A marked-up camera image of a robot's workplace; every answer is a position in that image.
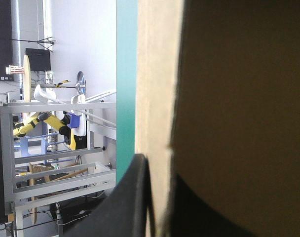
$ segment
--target black screen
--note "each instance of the black screen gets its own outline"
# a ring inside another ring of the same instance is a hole
[[[12,80],[13,76],[6,75],[5,68],[13,64],[11,23],[11,1],[0,0],[0,80]]]
[[[26,48],[31,71],[50,71],[50,51],[45,49]]]

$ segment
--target spring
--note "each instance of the spring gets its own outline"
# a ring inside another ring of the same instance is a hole
[[[55,132],[56,131],[53,128],[49,129],[49,134],[55,133]],[[48,136],[47,140],[48,140],[48,143],[58,142],[58,135]],[[56,152],[56,151],[58,151],[57,144],[49,145],[47,147],[47,152]]]

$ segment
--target metal rack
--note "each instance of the metal rack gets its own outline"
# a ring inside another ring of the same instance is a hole
[[[15,214],[15,228],[23,228],[24,210],[35,208],[43,205],[48,205],[58,201],[75,198],[82,195],[87,195],[97,191],[113,188],[115,186],[116,171],[110,170],[108,167],[99,162],[79,164],[71,167],[43,171],[39,173],[28,174],[25,176],[15,177],[15,166],[20,164],[36,162],[49,159],[60,159],[77,155],[85,155],[91,153],[102,152],[102,147],[94,147],[93,135],[94,132],[101,132],[102,135],[107,135],[115,138],[114,130],[106,127],[87,122],[87,148],[75,151],[64,151],[45,155],[29,156],[16,158],[13,149],[13,114],[14,113],[29,113],[43,111],[69,111],[69,110],[89,110],[92,112],[96,109],[111,109],[115,108],[116,103],[84,103],[84,104],[40,104],[37,102],[31,103],[9,103],[6,106],[0,107],[0,127],[1,127],[1,143],[2,143],[2,162],[3,162],[3,181],[4,181],[4,201],[6,213]],[[77,176],[73,178],[63,179],[59,181],[51,181],[48,183],[37,184],[17,188],[16,183],[39,178],[58,173],[64,173],[79,169],[88,168],[91,170],[89,174]],[[24,204],[19,204],[18,200],[23,198],[35,197],[53,192],[80,188],[75,191],[61,193],[50,197],[28,201]],[[23,237],[23,231],[17,231],[18,237]]]

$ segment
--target white plastic part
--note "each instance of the white plastic part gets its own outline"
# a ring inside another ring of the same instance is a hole
[[[71,99],[72,104],[85,103],[85,95],[76,95]],[[72,128],[74,135],[76,136],[85,136],[86,135],[86,118],[83,113],[85,110],[73,111],[75,115],[80,116],[80,125],[77,128]]]
[[[60,103],[57,100],[56,93],[53,90],[44,91],[41,89],[40,85],[37,85],[34,92],[34,98],[44,104],[48,104],[48,100]]]

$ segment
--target teal edge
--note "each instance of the teal edge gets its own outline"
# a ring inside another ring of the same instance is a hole
[[[138,1],[117,0],[116,182],[135,153]]]

